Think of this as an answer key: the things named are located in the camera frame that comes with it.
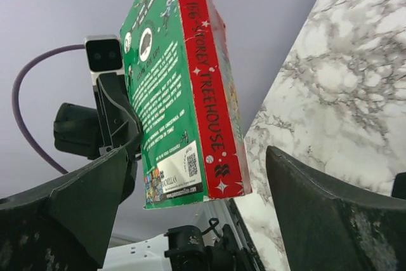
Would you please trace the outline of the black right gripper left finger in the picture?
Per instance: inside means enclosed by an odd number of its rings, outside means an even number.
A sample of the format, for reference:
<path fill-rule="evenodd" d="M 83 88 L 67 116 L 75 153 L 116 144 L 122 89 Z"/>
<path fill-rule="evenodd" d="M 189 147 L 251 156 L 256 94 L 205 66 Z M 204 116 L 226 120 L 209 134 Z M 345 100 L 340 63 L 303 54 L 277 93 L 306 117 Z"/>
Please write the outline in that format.
<path fill-rule="evenodd" d="M 124 147 L 1 199 L 1 270 L 98 270 L 119 204 L 134 190 Z"/>

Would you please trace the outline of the green paperback book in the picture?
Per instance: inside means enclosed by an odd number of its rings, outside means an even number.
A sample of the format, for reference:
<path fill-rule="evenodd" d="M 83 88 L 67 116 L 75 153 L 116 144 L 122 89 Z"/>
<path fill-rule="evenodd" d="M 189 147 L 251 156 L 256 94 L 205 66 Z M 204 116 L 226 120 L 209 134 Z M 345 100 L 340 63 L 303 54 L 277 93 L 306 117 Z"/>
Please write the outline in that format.
<path fill-rule="evenodd" d="M 250 194 L 226 27 L 213 0 L 134 0 L 120 30 L 145 208 Z"/>

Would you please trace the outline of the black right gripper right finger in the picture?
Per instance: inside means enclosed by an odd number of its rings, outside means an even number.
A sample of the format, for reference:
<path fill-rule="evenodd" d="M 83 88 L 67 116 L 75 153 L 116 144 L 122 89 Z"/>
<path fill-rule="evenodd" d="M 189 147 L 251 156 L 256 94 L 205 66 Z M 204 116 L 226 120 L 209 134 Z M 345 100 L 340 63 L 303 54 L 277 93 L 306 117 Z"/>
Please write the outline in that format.
<path fill-rule="evenodd" d="M 291 270 L 405 270 L 404 190 L 364 190 L 275 146 L 266 172 Z"/>

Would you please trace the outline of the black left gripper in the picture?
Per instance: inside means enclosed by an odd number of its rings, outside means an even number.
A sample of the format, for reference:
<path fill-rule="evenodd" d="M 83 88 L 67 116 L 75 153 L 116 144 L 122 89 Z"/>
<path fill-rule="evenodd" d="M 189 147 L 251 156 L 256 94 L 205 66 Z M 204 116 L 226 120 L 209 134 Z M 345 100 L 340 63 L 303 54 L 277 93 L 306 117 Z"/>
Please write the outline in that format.
<path fill-rule="evenodd" d="M 123 75 L 100 74 L 95 84 L 96 109 L 61 104 L 53 123 L 54 146 L 61 152 L 95 160 L 100 154 L 125 147 L 130 157 L 141 156 L 143 128 L 129 102 Z"/>

